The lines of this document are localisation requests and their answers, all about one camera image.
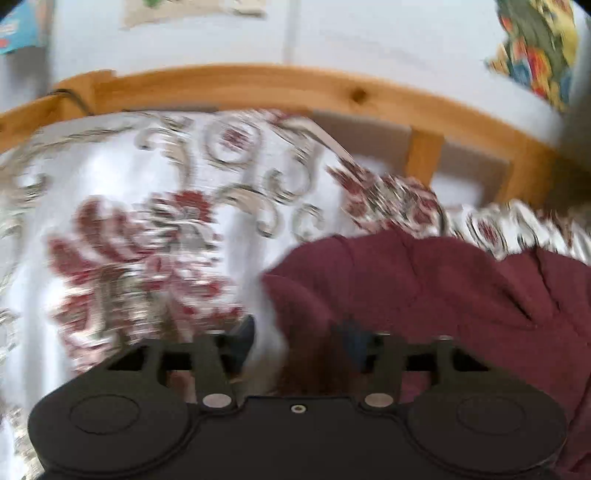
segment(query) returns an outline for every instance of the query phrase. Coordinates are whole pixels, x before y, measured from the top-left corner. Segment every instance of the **wood knot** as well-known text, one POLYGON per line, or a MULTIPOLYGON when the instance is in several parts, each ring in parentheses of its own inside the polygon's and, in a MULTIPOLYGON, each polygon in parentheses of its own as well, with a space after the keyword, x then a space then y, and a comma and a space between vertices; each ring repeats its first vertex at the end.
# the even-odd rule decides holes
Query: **wood knot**
POLYGON ((365 102, 367 102, 368 97, 369 94, 367 93, 367 90, 360 87, 351 92, 351 100, 353 100, 354 103, 357 103, 357 105, 363 105, 365 102))

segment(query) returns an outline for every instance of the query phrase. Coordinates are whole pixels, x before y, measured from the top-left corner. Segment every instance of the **metal screw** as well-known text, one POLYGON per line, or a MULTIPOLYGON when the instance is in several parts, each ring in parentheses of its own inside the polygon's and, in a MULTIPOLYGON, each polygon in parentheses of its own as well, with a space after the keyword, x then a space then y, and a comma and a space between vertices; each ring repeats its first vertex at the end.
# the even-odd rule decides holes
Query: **metal screw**
POLYGON ((305 405, 292 405, 291 406, 291 411, 293 413, 306 413, 306 410, 308 410, 306 408, 305 405))
POLYGON ((387 393, 370 393, 364 402, 373 408, 386 408, 394 403, 394 399, 387 393))
POLYGON ((225 408, 232 403, 232 398, 223 393, 210 393, 203 397, 203 405, 209 408, 225 408))

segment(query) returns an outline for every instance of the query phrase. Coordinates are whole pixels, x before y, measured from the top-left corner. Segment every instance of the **wooden bed frame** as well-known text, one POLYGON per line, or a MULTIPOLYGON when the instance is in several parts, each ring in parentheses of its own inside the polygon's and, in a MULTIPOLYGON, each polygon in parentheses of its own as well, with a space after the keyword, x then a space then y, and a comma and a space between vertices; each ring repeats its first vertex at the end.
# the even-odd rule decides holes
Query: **wooden bed frame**
MULTIPOLYGON (((498 202, 539 207, 552 186, 556 151, 527 134, 452 100, 371 77, 276 65, 208 65, 116 77, 110 70, 60 82, 95 114, 182 108, 330 111, 412 128, 406 174, 429 185, 444 139, 509 162, 498 202)), ((0 115, 0 152, 55 122, 86 116, 71 97, 51 95, 0 115)))

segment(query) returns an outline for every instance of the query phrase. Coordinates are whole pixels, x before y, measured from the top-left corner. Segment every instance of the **bed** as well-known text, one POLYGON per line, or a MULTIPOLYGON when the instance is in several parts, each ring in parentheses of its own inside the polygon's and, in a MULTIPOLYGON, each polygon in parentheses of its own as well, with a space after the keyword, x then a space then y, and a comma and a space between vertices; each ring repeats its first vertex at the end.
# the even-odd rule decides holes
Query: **bed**
POLYGON ((591 262, 584 227, 533 210, 554 169, 575 168, 569 159, 483 113, 378 79, 270 65, 91 72, 0 116, 0 151, 14 478, 40 469, 26 434, 33 404, 122 339, 188 340, 204 319, 226 328, 254 313, 244 393, 267 391, 285 345, 257 278, 304 242, 395 223, 498 259, 539 245, 591 262), (410 126, 410 178, 358 165, 309 120, 324 112, 410 126), (446 139, 509 162, 495 205, 437 201, 428 187, 446 139))

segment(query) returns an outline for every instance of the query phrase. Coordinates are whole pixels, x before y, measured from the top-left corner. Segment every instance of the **blue object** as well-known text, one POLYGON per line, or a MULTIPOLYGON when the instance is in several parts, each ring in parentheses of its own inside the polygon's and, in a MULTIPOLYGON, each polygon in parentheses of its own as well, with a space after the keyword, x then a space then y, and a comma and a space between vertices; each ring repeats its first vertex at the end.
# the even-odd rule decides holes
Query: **blue object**
POLYGON ((560 100, 567 104, 570 102, 570 87, 573 83, 573 72, 568 69, 560 79, 560 100))
POLYGON ((531 69, 526 60, 519 60, 513 64, 511 77, 521 85, 526 87, 531 85, 531 69))
POLYGON ((37 22, 35 8, 29 0, 23 0, 0 22, 0 54, 44 45, 44 33, 37 22))

